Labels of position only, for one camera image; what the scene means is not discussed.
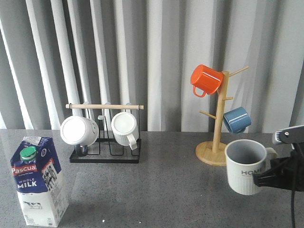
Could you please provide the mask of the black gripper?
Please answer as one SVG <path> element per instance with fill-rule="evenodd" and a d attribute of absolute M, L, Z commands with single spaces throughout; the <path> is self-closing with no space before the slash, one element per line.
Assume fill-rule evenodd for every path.
<path fill-rule="evenodd" d="M 304 127 L 293 126 L 278 130 L 274 143 L 290 144 L 290 157 L 270 160 L 271 168 L 261 174 L 253 174 L 254 184 L 284 190 L 304 190 Z"/>

